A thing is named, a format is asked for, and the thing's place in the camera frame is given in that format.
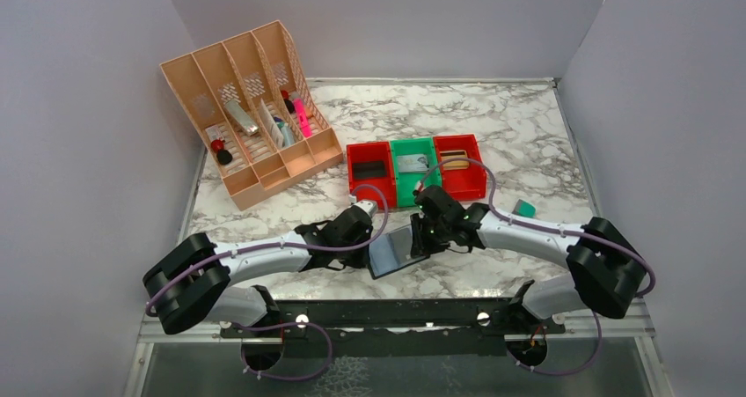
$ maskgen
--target pink highlighter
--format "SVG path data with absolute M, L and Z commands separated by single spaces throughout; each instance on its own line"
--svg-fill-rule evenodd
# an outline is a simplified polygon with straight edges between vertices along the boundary
M 293 106 L 296 108 L 298 124 L 300 124 L 301 131 L 303 132 L 305 137 L 311 137 L 311 126 L 308 124 L 308 117 L 305 115 L 303 101 L 300 99 L 296 99 L 293 101 Z

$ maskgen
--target desk file organizer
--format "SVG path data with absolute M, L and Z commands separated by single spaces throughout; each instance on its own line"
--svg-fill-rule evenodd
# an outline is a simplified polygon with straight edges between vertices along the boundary
M 311 93 L 285 26 L 275 21 L 161 64 L 173 93 L 208 150 L 205 129 L 217 126 L 233 160 L 216 164 L 230 198 L 240 210 L 342 161 L 334 130 L 311 100 Z M 289 114 L 280 90 L 297 92 L 304 103 L 306 137 Z M 225 110 L 236 100 L 259 126 L 246 132 Z M 289 127 L 295 143 L 281 148 L 269 135 L 271 126 L 259 116 L 261 104 Z

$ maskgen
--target red plastic bin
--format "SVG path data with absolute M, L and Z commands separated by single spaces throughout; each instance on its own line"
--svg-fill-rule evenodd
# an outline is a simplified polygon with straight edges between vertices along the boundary
M 355 180 L 353 178 L 352 166 L 355 163 L 361 162 L 376 162 L 383 161 L 386 169 L 386 175 L 384 177 L 376 177 L 365 180 Z M 389 208 L 396 208 L 396 178 L 394 176 L 394 169 L 391 163 L 391 146 L 388 142 L 371 142 L 371 143 L 358 143 L 349 144 L 347 146 L 347 178 L 349 179 L 350 192 L 355 187 L 361 184 L 370 184 L 371 186 L 378 187 L 381 192 L 384 193 L 386 203 Z M 368 199 L 376 201 L 380 210 L 384 209 L 384 203 L 381 202 L 381 198 L 376 192 L 370 189 L 363 189 L 357 192 L 358 200 Z
M 442 162 L 441 152 L 465 151 L 466 157 L 482 161 L 474 135 L 434 136 L 435 152 L 438 162 Z M 485 197 L 487 191 L 487 174 L 485 170 L 474 164 L 469 164 L 460 170 L 444 170 L 441 167 L 442 187 L 457 201 L 476 201 Z

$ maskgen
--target white wall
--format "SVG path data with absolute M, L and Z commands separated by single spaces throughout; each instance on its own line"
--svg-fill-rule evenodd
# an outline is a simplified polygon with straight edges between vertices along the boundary
M 743 395 L 746 0 L 606 0 L 559 84 L 679 397 Z
M 0 0 L 2 395 L 121 394 L 198 145 L 169 0 Z
M 559 77 L 603 0 L 172 0 L 202 47 L 275 19 L 310 77 Z

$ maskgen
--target white marble surface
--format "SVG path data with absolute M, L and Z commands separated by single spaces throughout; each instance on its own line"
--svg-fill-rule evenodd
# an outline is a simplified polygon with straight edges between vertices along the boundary
M 557 101 L 549 85 L 321 85 L 318 108 L 342 145 L 376 140 L 476 135 L 485 163 L 495 171 L 495 205 L 511 210 L 519 198 L 537 218 L 586 222 L 591 217 Z M 190 232 L 214 241 L 273 237 L 299 224 L 333 218 L 346 208 L 347 165 L 341 164 L 246 210 L 229 198 L 212 158 L 202 173 Z M 386 230 L 408 222 L 413 210 L 390 216 Z M 375 227 L 383 216 L 376 216 Z M 445 252 L 372 280 L 367 269 L 314 269 L 263 276 L 275 298 L 452 298 L 505 296 L 528 279 L 562 269 L 509 251 Z

